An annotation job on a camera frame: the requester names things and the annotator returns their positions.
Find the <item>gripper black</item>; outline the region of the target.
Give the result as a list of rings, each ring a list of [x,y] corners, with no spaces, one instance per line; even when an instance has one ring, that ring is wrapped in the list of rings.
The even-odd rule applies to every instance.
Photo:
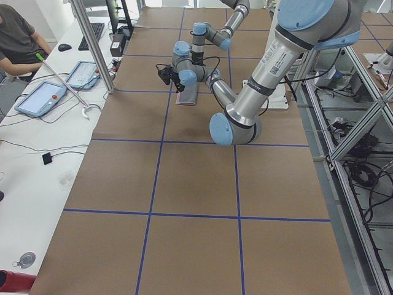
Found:
[[[170,79],[173,82],[174,86],[176,87],[176,93],[181,93],[184,91],[185,86],[181,83],[178,73],[171,72]]]

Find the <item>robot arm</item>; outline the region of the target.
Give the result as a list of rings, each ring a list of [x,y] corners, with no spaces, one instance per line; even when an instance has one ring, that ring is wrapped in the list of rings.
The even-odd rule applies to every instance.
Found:
[[[191,58],[196,65],[204,66],[204,45],[206,41],[227,51],[232,44],[235,31],[249,14],[249,0],[223,0],[221,3],[234,10],[222,29],[214,29],[208,22],[193,24],[190,32],[192,35]]]
[[[239,94],[218,69],[203,64],[204,43],[228,50],[234,32],[249,14],[249,1],[224,3],[234,10],[225,26],[215,30],[209,23],[195,23],[193,44],[176,42],[171,64],[158,75],[165,84],[174,83],[178,92],[190,89],[196,93],[195,84],[205,83],[224,109],[211,117],[211,138],[218,145],[230,146],[259,137],[259,109],[303,52],[342,48],[358,41],[365,1],[281,1],[274,12],[278,21],[274,39]]]

